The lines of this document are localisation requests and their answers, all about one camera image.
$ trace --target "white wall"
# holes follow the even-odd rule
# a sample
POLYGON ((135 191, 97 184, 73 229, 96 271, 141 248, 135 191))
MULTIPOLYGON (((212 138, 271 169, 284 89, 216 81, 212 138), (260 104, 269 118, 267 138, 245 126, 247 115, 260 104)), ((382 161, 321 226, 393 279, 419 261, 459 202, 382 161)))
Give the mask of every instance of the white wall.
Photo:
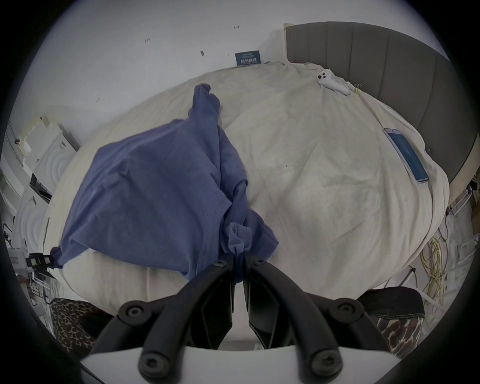
POLYGON ((13 129, 18 135, 48 114, 83 144, 101 124, 162 90, 235 66, 235 52, 282 59, 283 24, 320 21, 380 25, 445 54, 400 0, 79 1, 35 57, 13 107, 13 129))

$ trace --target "white plastic panel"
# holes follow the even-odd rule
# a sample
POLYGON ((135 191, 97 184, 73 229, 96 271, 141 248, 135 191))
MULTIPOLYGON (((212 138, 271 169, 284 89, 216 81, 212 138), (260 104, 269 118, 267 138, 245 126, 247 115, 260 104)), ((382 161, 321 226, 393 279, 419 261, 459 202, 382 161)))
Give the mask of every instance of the white plastic panel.
POLYGON ((61 176, 75 153, 63 134, 59 134, 37 162, 33 173, 51 194, 55 192, 61 176))
POLYGON ((38 196, 32 188, 25 188, 20 208, 13 223, 12 246, 14 248, 21 248, 24 240, 29 253, 38 251, 38 245, 42 241, 40 230, 47 208, 47 202, 38 196))

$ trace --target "sticker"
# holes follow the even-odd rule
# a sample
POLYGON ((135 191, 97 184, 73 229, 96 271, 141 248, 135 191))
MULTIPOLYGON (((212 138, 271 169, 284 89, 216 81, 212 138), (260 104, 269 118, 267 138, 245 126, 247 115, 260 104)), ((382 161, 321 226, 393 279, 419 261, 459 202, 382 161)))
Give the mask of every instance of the sticker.
POLYGON ((235 58, 238 66, 261 64, 259 51, 239 52, 235 54, 235 58))

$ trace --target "clothing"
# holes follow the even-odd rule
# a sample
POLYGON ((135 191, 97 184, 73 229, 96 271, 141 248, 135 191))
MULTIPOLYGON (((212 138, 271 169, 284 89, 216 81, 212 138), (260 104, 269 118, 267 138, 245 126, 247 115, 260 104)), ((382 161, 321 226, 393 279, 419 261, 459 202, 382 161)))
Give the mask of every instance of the clothing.
POLYGON ((180 271, 188 279, 221 255, 268 259, 278 245, 248 208, 247 175, 218 127, 220 102, 195 87, 185 120, 100 148, 71 206, 56 266, 87 248, 125 262, 180 271))

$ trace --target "black device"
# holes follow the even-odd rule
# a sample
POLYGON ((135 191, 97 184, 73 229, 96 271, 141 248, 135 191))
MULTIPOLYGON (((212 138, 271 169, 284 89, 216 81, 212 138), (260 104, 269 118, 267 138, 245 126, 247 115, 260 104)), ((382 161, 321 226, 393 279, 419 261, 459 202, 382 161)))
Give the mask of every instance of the black device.
MULTIPOLYGON (((183 346, 217 349, 232 327, 233 256, 193 278, 176 295, 121 306, 91 354, 142 347, 138 370, 150 383, 175 382, 183 346)), ((303 292, 273 265, 245 256, 249 325, 265 349, 296 345, 304 382, 327 383, 342 369, 338 347, 389 351, 380 331, 352 299, 303 292)))

